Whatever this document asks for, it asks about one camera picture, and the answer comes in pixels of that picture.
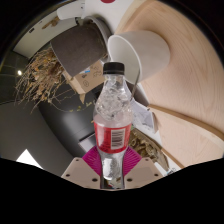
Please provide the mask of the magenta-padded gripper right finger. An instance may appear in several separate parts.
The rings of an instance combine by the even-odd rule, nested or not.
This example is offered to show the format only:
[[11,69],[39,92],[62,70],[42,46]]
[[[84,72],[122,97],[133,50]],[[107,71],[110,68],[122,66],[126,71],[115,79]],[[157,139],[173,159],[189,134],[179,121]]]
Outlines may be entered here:
[[142,158],[128,148],[123,159],[123,178],[126,189],[143,187],[162,178],[162,174],[149,158]]

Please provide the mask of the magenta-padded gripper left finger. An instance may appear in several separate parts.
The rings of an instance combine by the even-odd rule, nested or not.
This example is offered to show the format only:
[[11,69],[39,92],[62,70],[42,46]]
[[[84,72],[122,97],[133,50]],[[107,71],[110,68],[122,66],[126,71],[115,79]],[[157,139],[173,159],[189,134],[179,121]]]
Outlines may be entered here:
[[82,158],[75,157],[62,174],[62,178],[84,188],[99,189],[101,174],[100,155],[94,146]]

